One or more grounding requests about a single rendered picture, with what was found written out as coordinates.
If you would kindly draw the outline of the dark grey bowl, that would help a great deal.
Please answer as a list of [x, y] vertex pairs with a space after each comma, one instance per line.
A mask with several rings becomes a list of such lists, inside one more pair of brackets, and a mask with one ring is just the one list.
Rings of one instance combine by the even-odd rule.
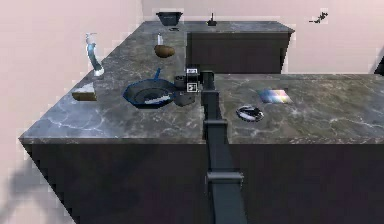
[[157, 12], [156, 15], [158, 16], [160, 22], [164, 26], [176, 26], [179, 23], [179, 20], [183, 15], [183, 13], [182, 12]]

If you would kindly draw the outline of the small black white dish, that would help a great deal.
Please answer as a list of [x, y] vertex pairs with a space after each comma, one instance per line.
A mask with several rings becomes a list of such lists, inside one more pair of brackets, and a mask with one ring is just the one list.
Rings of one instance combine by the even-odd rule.
[[236, 110], [237, 116], [246, 122], [259, 122], [264, 118], [264, 113], [252, 105], [244, 105]]

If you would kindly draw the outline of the multicoloured flat square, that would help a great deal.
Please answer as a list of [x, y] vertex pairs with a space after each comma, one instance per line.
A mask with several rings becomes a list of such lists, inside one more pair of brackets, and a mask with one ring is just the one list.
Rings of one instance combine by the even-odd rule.
[[263, 103], [289, 104], [292, 103], [290, 96], [284, 89], [264, 89], [258, 92]]

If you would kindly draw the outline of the black object at wall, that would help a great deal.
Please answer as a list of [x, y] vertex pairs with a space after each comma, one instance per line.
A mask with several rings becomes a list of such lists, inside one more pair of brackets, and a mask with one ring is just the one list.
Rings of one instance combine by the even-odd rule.
[[380, 62], [378, 63], [374, 73], [384, 76], [384, 56], [381, 58]]

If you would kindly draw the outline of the blue pan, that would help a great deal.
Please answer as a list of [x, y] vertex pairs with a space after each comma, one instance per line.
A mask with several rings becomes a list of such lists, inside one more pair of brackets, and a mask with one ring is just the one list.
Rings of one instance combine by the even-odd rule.
[[[175, 98], [176, 87], [168, 80], [160, 78], [161, 69], [158, 68], [154, 77], [129, 84], [123, 98], [138, 109], [157, 109], [171, 103]], [[158, 98], [163, 95], [169, 95], [170, 100], [159, 104], [145, 104], [147, 99]]]

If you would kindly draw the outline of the brown potato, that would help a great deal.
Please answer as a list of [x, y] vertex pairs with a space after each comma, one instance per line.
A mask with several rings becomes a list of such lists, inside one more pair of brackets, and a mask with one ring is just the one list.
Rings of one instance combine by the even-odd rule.
[[175, 54], [175, 49], [166, 45], [156, 45], [154, 47], [155, 54], [160, 58], [168, 58]]

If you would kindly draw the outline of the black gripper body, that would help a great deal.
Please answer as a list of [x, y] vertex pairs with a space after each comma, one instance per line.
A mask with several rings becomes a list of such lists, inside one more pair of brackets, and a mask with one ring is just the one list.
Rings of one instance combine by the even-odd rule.
[[174, 78], [176, 87], [174, 103], [180, 107], [195, 102], [197, 94], [197, 76], [193, 74], [179, 75]]

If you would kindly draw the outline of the dark marble kitchen counter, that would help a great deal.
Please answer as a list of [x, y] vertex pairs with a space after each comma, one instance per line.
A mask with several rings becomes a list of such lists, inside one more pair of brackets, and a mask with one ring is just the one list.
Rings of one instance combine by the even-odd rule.
[[[158, 33], [173, 56], [155, 54]], [[247, 62], [250, 73], [214, 84], [248, 224], [384, 224], [384, 77], [269, 73], [291, 33], [271, 21], [144, 22], [104, 59], [102, 77], [86, 76], [96, 101], [62, 97], [21, 143], [75, 224], [213, 224], [201, 99], [138, 109], [123, 93], [158, 68], [174, 80], [194, 64]], [[263, 103], [264, 89], [292, 103]], [[244, 105], [264, 118], [243, 121]]]

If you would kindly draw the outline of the brown white cake slice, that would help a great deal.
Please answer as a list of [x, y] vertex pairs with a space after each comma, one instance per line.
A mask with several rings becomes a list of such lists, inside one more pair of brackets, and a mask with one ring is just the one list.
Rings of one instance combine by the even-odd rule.
[[71, 95], [77, 101], [96, 101], [97, 100], [93, 83], [88, 83], [80, 88], [76, 88], [71, 93]]

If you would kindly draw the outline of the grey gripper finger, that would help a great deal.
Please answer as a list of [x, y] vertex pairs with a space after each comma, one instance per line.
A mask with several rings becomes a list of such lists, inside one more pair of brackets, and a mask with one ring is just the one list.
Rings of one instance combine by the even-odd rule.
[[167, 101], [167, 100], [170, 100], [171, 97], [169, 95], [163, 95], [161, 97], [158, 97], [158, 98], [153, 98], [153, 99], [147, 99], [144, 101], [145, 104], [159, 104], [163, 101]]

